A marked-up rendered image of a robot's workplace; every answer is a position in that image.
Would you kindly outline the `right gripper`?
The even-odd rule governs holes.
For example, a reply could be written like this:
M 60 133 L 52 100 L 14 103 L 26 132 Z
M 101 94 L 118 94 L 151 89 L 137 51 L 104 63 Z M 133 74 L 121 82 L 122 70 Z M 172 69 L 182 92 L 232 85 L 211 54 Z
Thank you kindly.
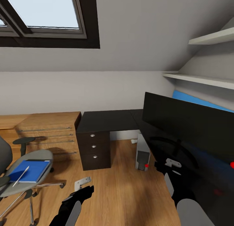
M 155 167 L 157 168 L 156 170 L 159 171 L 159 172 L 161 172 L 161 173 L 163 173 L 163 175 L 164 175 L 164 171 L 165 171 L 166 169 L 173 169 L 173 170 L 176 171 L 175 168 L 169 167 L 169 166 L 167 166 L 167 165 L 165 165 L 165 164 L 163 164 L 163 163 L 160 163 L 160 162 L 155 162 Z M 164 176 L 165 176 L 165 175 L 164 175 Z

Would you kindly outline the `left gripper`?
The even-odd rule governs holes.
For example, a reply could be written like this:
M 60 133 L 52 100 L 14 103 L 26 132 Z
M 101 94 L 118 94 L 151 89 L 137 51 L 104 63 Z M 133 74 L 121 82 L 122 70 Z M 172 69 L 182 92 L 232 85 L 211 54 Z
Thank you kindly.
M 87 186 L 87 187 L 85 187 L 85 188 L 83 188 L 81 190 L 78 190 L 78 191 L 76 191 L 74 193 L 71 193 L 70 196 L 74 195 L 76 193 L 80 194 L 82 196 L 82 198 L 83 198 L 83 201 L 82 201 L 82 203 L 83 203 L 84 200 L 86 200 L 88 198 L 91 198 L 93 192 L 94 192 L 94 186 L 92 186 L 92 187 Z

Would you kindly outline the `folder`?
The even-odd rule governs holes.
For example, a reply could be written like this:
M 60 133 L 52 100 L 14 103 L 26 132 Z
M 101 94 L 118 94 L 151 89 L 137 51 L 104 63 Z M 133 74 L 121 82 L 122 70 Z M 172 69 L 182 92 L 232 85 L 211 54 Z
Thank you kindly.
M 11 177 L 10 182 L 16 182 L 23 172 L 29 169 L 21 176 L 18 182 L 21 183 L 37 183 L 43 175 L 50 161 L 47 160 L 23 160 L 8 176 Z

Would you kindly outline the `monitor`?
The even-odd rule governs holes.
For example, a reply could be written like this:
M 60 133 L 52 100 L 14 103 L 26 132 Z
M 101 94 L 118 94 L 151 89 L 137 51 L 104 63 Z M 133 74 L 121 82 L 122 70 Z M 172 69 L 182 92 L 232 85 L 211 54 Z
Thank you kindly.
M 142 120 L 177 138 L 150 137 L 195 148 L 229 164 L 234 169 L 234 112 L 145 92 Z

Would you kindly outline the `desktop computer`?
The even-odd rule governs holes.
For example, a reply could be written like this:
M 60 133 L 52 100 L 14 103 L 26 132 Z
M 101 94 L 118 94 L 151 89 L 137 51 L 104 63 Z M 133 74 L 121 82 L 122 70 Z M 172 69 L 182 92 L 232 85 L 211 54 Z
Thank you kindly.
M 150 160 L 150 148 L 142 134 L 138 134 L 136 150 L 136 169 L 147 171 Z

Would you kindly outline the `mouse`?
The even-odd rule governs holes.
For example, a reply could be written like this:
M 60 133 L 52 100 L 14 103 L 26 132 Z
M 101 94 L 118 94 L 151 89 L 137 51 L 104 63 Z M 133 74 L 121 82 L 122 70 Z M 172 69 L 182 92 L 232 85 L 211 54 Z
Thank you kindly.
M 165 148 L 162 146 L 162 145 L 160 145 L 160 144 L 156 144 L 156 148 L 158 149 L 158 150 L 161 150 L 161 151 L 163 151 Z

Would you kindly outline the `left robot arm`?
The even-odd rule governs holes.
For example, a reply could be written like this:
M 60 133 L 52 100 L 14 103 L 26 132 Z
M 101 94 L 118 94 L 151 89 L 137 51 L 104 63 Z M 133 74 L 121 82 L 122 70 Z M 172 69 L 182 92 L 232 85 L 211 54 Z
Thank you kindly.
M 58 215 L 53 218 L 49 226 L 75 226 L 81 212 L 82 203 L 84 200 L 91 198 L 94 192 L 94 186 L 85 188 L 81 186 L 91 182 L 91 180 L 91 177 L 85 177 L 75 182 L 75 192 L 62 201 Z

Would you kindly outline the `swivel chair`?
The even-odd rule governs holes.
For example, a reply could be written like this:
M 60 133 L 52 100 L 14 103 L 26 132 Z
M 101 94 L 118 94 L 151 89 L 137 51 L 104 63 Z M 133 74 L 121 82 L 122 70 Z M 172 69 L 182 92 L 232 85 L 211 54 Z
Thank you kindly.
M 52 168 L 53 164 L 53 153 L 47 149 L 36 150 L 30 153 L 26 153 L 26 143 L 30 143 L 34 141 L 34 137 L 24 137 L 13 141 L 13 144 L 21 144 L 21 157 L 11 165 L 11 167 L 7 169 L 7 167 L 13 161 L 13 154 L 11 146 L 0 136 L 0 176 L 4 174 L 3 177 L 0 177 L 0 202 L 5 197 L 15 195 L 18 193 L 22 194 L 0 215 L 2 218 L 25 194 L 24 199 L 30 198 L 30 213 L 31 213 L 31 224 L 29 226 L 36 226 L 37 222 L 34 221 L 33 217 L 33 201 L 32 197 L 36 197 L 37 192 L 35 188 L 39 187 L 48 187 L 60 185 L 60 188 L 65 186 L 64 183 L 50 183 L 50 184 L 40 184 L 47 177 L 49 172 L 53 172 L 54 168 Z M 21 183 L 17 182 L 16 184 L 10 182 L 11 177 L 8 175 L 23 161 L 23 160 L 47 160 L 50 161 L 49 166 L 40 177 L 37 183 Z M 15 184 L 15 185 L 14 185 Z M 0 221 L 0 226 L 4 224 L 4 221 Z

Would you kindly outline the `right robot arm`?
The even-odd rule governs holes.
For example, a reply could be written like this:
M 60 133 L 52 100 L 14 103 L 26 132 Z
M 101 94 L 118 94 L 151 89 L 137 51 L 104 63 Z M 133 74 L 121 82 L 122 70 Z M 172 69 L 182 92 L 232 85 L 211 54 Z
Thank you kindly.
M 181 226 L 215 226 L 187 187 L 182 175 L 171 166 L 181 167 L 177 161 L 167 158 L 166 163 L 155 162 L 156 170 L 163 173 L 166 186 L 179 216 Z

